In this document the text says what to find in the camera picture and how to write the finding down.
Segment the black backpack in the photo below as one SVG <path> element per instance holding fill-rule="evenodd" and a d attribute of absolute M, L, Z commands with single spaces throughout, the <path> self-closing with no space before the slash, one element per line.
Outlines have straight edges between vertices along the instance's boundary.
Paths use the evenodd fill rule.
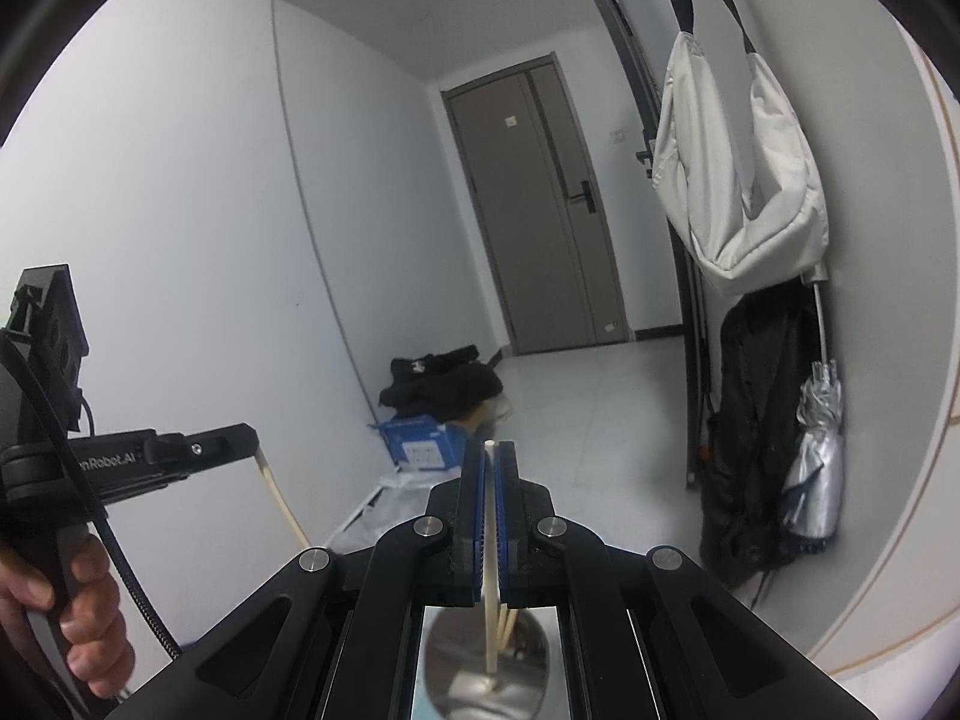
<path fill-rule="evenodd" d="M 721 402 L 701 472 L 700 556 L 728 587 L 790 562 L 779 498 L 796 456 L 800 387 L 819 360 L 813 290 L 800 279 L 745 295 L 720 331 Z"/>

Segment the black handle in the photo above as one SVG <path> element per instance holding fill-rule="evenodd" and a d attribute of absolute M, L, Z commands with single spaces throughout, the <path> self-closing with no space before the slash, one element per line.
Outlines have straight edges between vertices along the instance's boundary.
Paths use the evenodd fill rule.
<path fill-rule="evenodd" d="M 78 680 L 66 665 L 70 642 L 64 638 L 59 618 L 79 586 L 70 572 L 70 560 L 88 536 L 86 525 L 71 525 L 56 533 L 40 533 L 30 538 L 11 538 L 11 546 L 30 565 L 39 569 L 54 587 L 54 605 L 47 611 L 28 611 L 27 621 L 37 647 L 45 657 L 40 676 L 64 699 L 69 716 L 76 720 L 101 720 L 118 704 L 114 699 L 99 699 L 85 682 Z"/>
<path fill-rule="evenodd" d="M 593 189 L 590 187 L 590 182 L 581 181 L 580 189 L 580 193 L 573 194 L 573 196 L 568 197 L 568 201 L 571 204 L 575 202 L 585 202 L 587 204 L 587 213 L 595 214 L 597 212 L 597 204 L 593 199 Z"/>

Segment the white sticker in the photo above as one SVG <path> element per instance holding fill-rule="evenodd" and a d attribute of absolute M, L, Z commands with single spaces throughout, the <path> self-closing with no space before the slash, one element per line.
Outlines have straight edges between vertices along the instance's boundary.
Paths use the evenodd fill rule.
<path fill-rule="evenodd" d="M 414 469 L 443 468 L 443 453 L 437 442 L 403 442 L 403 454 Z"/>

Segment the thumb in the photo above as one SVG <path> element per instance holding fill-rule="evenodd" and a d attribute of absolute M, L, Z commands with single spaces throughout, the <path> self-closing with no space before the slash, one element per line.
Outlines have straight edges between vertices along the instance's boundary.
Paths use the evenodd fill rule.
<path fill-rule="evenodd" d="M 45 611 L 54 605 L 50 581 L 8 546 L 0 545 L 0 593 L 29 608 Z"/>

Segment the black baseboard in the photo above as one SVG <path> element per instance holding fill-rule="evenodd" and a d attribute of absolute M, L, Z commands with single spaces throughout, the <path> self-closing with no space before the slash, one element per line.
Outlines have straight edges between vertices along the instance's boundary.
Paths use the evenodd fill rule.
<path fill-rule="evenodd" d="M 662 327 L 648 327 L 634 331 L 634 341 L 653 341 L 654 338 L 674 338 L 683 335 L 682 324 L 664 324 Z"/>

